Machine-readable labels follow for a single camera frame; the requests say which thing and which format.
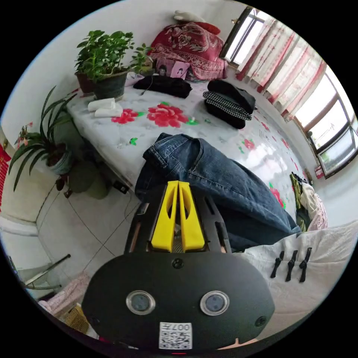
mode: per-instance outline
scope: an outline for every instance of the window frame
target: window frame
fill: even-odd
[[[240,51],[244,41],[247,39],[250,31],[252,30],[252,28],[254,27],[255,23],[257,21],[264,23],[264,20],[258,18],[256,16],[256,14],[259,12],[260,10],[255,9],[251,6],[246,6],[245,10],[241,13],[240,17],[237,19],[235,25],[233,26],[224,46],[223,49],[220,53],[220,58],[225,59],[225,56],[227,55],[227,52],[231,46],[231,44],[234,42],[235,37],[237,36],[241,26],[243,25],[244,21],[247,18],[251,18],[251,22],[249,24],[249,26],[247,27],[246,31],[243,33],[241,39],[238,42],[237,47],[235,48],[235,50],[233,51],[230,60],[227,60],[229,65],[235,68],[238,68],[239,65],[237,63],[234,62],[234,58],[237,56],[238,52]],[[295,123],[302,129],[304,135],[306,136],[306,138],[308,139],[309,144],[312,147],[312,150],[316,156],[316,158],[318,159],[318,162],[321,164],[323,173],[324,173],[324,177],[326,179],[328,179],[329,177],[333,176],[334,174],[338,173],[340,170],[342,170],[348,163],[350,163],[357,155],[358,155],[358,148],[355,148],[355,151],[353,152],[353,154],[351,154],[350,157],[348,157],[339,167],[337,167],[336,169],[334,169],[331,172],[326,172],[324,169],[324,164],[322,163],[320,154],[322,152],[324,152],[325,150],[329,149],[330,147],[332,147],[336,142],[339,141],[339,139],[348,131],[351,131],[351,135],[352,135],[352,144],[355,145],[355,141],[353,139],[353,133],[352,131],[354,131],[354,128],[352,127],[352,124],[354,122],[354,119],[356,118],[356,115],[354,113],[352,119],[349,118],[348,116],[348,112],[347,109],[339,95],[339,92],[336,88],[336,86],[333,84],[332,80],[330,79],[330,77],[325,73],[324,76],[326,76],[329,80],[329,82],[332,84],[333,88],[336,91],[336,94],[333,96],[333,98],[329,101],[329,103],[320,111],[320,113],[313,119],[311,120],[308,124],[306,124],[305,126],[302,126],[300,121],[297,119],[296,116],[293,117],[293,120],[295,121]],[[332,107],[336,104],[336,102],[339,101],[340,105],[342,106],[343,112],[345,114],[346,117],[346,124],[342,127],[342,129],[340,129],[340,131],[338,133],[336,133],[329,141],[327,141],[324,145],[322,145],[320,148],[316,148],[315,143],[313,142],[313,139],[309,136],[308,132],[317,124],[319,123],[319,121],[332,109]]]
[[[324,164],[322,163],[321,160],[321,156],[320,154],[324,151],[326,151],[327,149],[329,149],[330,147],[332,147],[334,144],[336,144],[336,142],[338,142],[343,135],[345,135],[345,133],[347,131],[351,131],[351,135],[352,135],[352,145],[355,147],[355,141],[354,141],[354,134],[352,133],[352,131],[354,131],[353,127],[352,127],[352,123],[354,121],[355,113],[352,117],[352,119],[349,118],[348,116],[348,112],[347,109],[338,93],[338,90],[336,88],[336,86],[333,84],[333,82],[331,81],[331,79],[329,78],[329,76],[325,73],[324,76],[326,76],[329,80],[329,82],[331,83],[331,85],[333,86],[333,88],[336,91],[336,94],[333,96],[333,98],[328,102],[328,104],[320,111],[320,113],[309,123],[307,123],[305,126],[302,126],[301,123],[299,122],[299,120],[297,119],[296,116],[294,116],[294,120],[297,124],[299,124],[299,126],[301,127],[301,129],[303,130],[304,134],[306,135],[309,143],[311,144],[311,147],[313,149],[313,152],[315,153],[315,156],[317,157],[319,163],[321,164],[323,173],[324,173],[324,177],[326,179],[328,179],[329,177],[331,177],[332,175],[338,173],[340,170],[342,170],[348,163],[351,162],[351,160],[353,158],[355,158],[358,154],[358,148],[354,148],[355,151],[351,154],[351,156],[349,156],[340,166],[338,166],[336,169],[330,171],[330,172],[326,172],[324,169]],[[322,145],[321,147],[317,148],[313,139],[309,136],[308,132],[317,124],[320,122],[320,120],[332,109],[332,107],[337,103],[337,101],[340,103],[344,115],[346,117],[346,123],[344,124],[344,126],[339,130],[338,133],[336,133],[330,140],[328,140],[324,145]]]

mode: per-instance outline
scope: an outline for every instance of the white tissue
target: white tissue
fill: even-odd
[[[104,100],[92,101],[88,104],[88,111],[93,112],[98,109],[115,109],[116,102],[114,98],[105,98]]]
[[[123,108],[120,104],[114,103],[115,108],[99,108],[94,113],[95,117],[120,117],[123,113]]]

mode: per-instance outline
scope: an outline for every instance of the flower pot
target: flower pot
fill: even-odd
[[[87,75],[79,72],[76,72],[75,75],[83,94],[93,93],[94,83],[87,77]]]
[[[103,199],[108,194],[106,183],[90,161],[78,162],[69,172],[69,188],[74,193],[83,193],[95,198]]]
[[[60,160],[56,164],[51,165],[51,166],[49,166],[47,164],[47,167],[55,174],[63,175],[63,174],[68,173],[71,170],[72,163],[73,163],[72,152],[69,151],[66,146],[65,152],[63,153]]]
[[[94,85],[94,94],[98,100],[105,98],[121,99],[126,84],[127,72],[116,73],[97,81]]]

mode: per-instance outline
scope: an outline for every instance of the curtain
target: curtain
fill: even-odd
[[[326,66],[305,40],[269,16],[236,78],[262,93],[288,122],[316,89]]]

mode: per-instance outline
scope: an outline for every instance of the red banner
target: red banner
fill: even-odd
[[[1,212],[1,199],[3,196],[3,189],[7,170],[9,168],[8,161],[11,157],[4,151],[4,148],[0,146],[0,212]]]

